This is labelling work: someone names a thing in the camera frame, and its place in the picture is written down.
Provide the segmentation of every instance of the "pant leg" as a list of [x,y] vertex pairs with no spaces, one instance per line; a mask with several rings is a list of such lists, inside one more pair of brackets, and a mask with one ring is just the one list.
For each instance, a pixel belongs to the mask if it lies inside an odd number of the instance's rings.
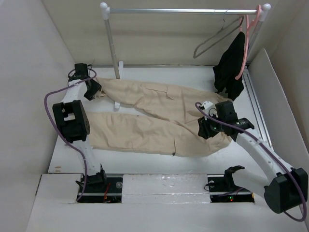
[[225,98],[212,92],[176,85],[99,78],[102,90],[114,101],[135,108],[166,121],[188,123],[202,117],[196,102],[216,104]]
[[197,139],[182,126],[148,116],[87,112],[87,117],[90,143],[99,149],[203,157],[229,144],[221,133]]

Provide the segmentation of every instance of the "robotic arm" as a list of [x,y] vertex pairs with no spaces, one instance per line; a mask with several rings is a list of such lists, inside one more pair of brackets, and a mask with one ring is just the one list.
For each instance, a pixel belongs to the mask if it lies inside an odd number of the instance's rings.
[[219,132],[230,136],[249,153],[267,177],[252,174],[242,166],[230,167],[225,171],[225,178],[230,185],[249,189],[263,197],[270,209],[277,214],[307,201],[307,173],[282,160],[261,140],[248,119],[238,119],[232,102],[216,104],[217,115],[211,116],[205,113],[213,106],[211,102],[197,103],[196,106],[204,115],[198,120],[198,135],[205,139]]
[[76,183],[87,192],[101,192],[107,186],[107,177],[100,162],[94,156],[88,135],[90,125],[80,99],[85,97],[89,101],[101,90],[101,85],[89,78],[86,64],[75,64],[75,73],[69,77],[69,88],[64,99],[53,105],[56,126],[65,138],[75,148],[82,151],[84,158],[78,156],[81,163],[85,163],[85,176]]

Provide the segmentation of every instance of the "clothes hanger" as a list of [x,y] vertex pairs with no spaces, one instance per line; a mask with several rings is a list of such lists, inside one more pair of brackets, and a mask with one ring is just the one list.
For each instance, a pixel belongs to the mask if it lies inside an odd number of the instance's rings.
[[245,47],[244,47],[244,56],[243,56],[243,61],[242,61],[242,66],[241,66],[241,69],[240,69],[240,72],[239,74],[235,77],[236,80],[239,80],[242,76],[242,73],[245,69],[245,65],[246,65],[246,62],[247,62],[247,56],[248,56],[248,46],[249,46],[249,36],[250,36],[250,30],[252,27],[255,27],[257,22],[259,21],[259,18],[260,18],[260,14],[261,14],[261,5],[257,5],[256,7],[256,10],[257,10],[257,13],[256,13],[256,16],[255,16],[255,19],[252,20],[251,23],[249,23],[249,17],[248,15],[246,15],[246,25],[247,25],[247,31],[246,31],[246,39],[245,39]]
[[[240,24],[233,28],[228,34],[226,34],[224,37],[220,38],[218,41],[214,42],[213,44],[211,44],[209,47],[207,47],[206,49],[204,49],[203,51],[201,51],[200,53],[197,54],[197,50],[204,45],[205,43],[207,43],[209,40],[211,40],[213,37],[215,37],[216,35],[220,34],[222,31],[224,31],[225,29],[227,29],[229,26],[233,25],[235,22],[240,20]],[[219,43],[221,40],[223,40],[225,37],[227,37],[228,35],[232,34],[234,31],[236,31],[238,28],[241,28],[242,22],[244,20],[244,16],[241,16],[239,18],[237,18],[236,20],[234,20],[233,22],[231,22],[229,25],[227,25],[225,28],[222,27],[218,32],[216,32],[214,35],[212,35],[210,38],[208,38],[207,40],[205,40],[204,42],[200,43],[196,49],[194,50],[194,54],[193,54],[193,58],[196,59],[197,57],[199,57],[200,55],[202,55],[203,53],[205,53],[206,51],[208,51],[210,48],[212,48],[213,46],[215,46],[217,43]]]

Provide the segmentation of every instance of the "rack pole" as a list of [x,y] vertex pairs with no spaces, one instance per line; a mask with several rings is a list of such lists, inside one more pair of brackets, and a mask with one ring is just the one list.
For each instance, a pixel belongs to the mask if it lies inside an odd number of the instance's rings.
[[120,73],[119,73],[119,68],[118,68],[118,61],[117,61],[117,56],[115,52],[115,47],[114,43],[112,41],[112,31],[111,31],[111,26],[110,26],[110,8],[107,7],[106,3],[101,3],[100,8],[102,10],[102,16],[105,22],[105,28],[106,28],[106,34],[108,38],[108,43],[110,45],[110,50],[111,50],[111,56],[112,56],[112,65],[114,67],[116,79],[120,79]]
[[254,15],[257,10],[215,10],[215,9],[110,9],[111,14],[203,14],[203,15]]
[[248,56],[250,55],[251,51],[252,51],[252,48],[253,48],[253,45],[254,45],[254,42],[257,38],[257,35],[262,27],[262,24],[263,22],[265,21],[266,19],[266,16],[270,10],[271,6],[270,4],[266,3],[262,6],[262,11],[261,11],[261,14],[260,14],[260,18],[259,18],[259,21],[257,22],[254,30],[253,30],[253,33],[250,37],[250,40],[249,40],[249,48],[248,48]]

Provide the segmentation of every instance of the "white floor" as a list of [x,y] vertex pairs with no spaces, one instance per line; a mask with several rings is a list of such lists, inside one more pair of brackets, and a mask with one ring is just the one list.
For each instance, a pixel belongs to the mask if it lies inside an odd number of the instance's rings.
[[[95,68],[99,77],[114,77],[112,68]],[[205,91],[215,91],[212,67],[184,66],[163,68],[124,68],[123,79],[137,81],[177,84]],[[113,101],[109,98],[83,101],[86,111],[113,112]],[[239,118],[246,117],[257,125],[247,89],[234,102]],[[121,113],[143,115],[127,105],[121,105]],[[260,168],[244,149],[232,142],[222,149],[204,158],[179,158],[159,154],[143,154],[121,151],[94,150],[98,160],[109,174],[180,174],[207,173],[220,174],[234,165],[243,165],[252,172],[263,175]],[[82,173],[83,167],[78,154],[64,146],[58,138],[49,173]]]
[[[166,204],[145,201],[118,204],[76,203],[78,186],[75,180],[79,178],[80,174],[42,176],[27,232],[307,231],[305,223],[292,221],[284,214],[273,213],[259,197],[255,198],[255,204]],[[208,194],[204,194],[204,197],[207,202]],[[290,213],[301,217],[298,208]]]

